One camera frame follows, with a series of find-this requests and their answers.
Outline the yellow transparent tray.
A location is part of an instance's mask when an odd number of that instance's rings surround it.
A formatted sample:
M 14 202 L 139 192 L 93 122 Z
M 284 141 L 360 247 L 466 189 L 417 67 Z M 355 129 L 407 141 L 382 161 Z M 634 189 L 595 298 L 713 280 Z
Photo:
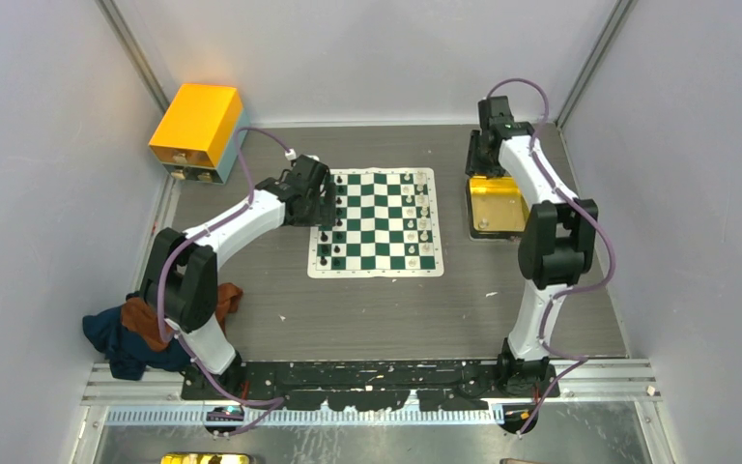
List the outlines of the yellow transparent tray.
M 529 207 L 512 177 L 468 178 L 466 186 L 469 233 L 473 240 L 519 241 L 524 234 Z M 483 218 L 489 221 L 479 228 Z

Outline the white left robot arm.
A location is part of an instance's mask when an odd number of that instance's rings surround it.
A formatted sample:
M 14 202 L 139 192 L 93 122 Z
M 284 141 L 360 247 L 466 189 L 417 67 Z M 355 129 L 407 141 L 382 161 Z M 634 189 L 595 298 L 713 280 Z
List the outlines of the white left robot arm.
M 278 177 L 247 185 L 247 196 L 217 217 L 185 231 L 160 230 L 139 289 L 155 314 L 158 338 L 178 342 L 221 399 L 240 392 L 244 369 L 216 319 L 219 269 L 275 229 L 336 222 L 337 186 L 316 157 L 299 155 Z

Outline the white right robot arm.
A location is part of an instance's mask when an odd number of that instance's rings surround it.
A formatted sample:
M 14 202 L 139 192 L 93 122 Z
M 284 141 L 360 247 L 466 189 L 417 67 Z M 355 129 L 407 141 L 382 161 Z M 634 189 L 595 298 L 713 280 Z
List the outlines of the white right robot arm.
M 555 377 L 548 344 L 564 299 L 592 267 L 598 208 L 561 180 L 529 122 L 515 120 L 506 96 L 477 104 L 465 173 L 470 236 L 515 239 L 525 281 L 516 323 L 502 343 L 495 388 L 541 393 Z

